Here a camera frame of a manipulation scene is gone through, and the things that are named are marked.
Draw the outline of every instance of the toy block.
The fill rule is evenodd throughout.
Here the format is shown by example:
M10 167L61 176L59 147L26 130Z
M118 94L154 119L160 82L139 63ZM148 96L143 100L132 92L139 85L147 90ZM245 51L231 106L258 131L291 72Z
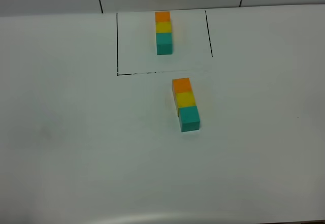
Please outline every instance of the toy block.
M174 100L176 100L175 94L192 91L191 82L189 81L189 78L173 79L172 90Z
M171 33L171 22L156 22L156 33Z
M156 22L170 22L171 14L170 12L156 12Z
M196 106L185 107L179 110L179 123L182 132L200 129L200 116Z
M171 33L156 34L157 55L173 54L173 38Z
M179 110L184 107L196 106L194 94L192 91L177 93L175 99L177 115L179 116Z

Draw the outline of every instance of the green block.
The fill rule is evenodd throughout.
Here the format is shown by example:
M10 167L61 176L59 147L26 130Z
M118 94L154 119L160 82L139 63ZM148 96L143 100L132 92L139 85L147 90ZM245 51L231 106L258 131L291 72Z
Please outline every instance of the green block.
M157 40L157 55L173 54L173 38L172 33L158 33Z
M179 109L179 123L181 131L194 131L200 129L200 116L196 106Z

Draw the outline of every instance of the stack of blocks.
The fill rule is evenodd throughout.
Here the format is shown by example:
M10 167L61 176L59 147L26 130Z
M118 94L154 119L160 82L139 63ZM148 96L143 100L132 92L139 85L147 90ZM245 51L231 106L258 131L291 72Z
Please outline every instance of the stack of blocks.
M173 79L173 95L181 131L200 128L200 117L189 78Z
M157 55L173 54L170 12L156 12Z

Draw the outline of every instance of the white table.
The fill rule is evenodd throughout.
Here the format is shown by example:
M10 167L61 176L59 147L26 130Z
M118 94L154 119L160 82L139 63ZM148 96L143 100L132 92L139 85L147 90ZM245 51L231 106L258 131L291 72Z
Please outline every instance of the white table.
M324 219L325 6L207 16L213 58L200 46L201 66L125 76L116 14L0 18L0 220ZM205 13L193 18L202 28ZM131 57L118 31L119 58ZM146 36L138 42L152 52ZM180 133L180 77L191 79L199 132Z

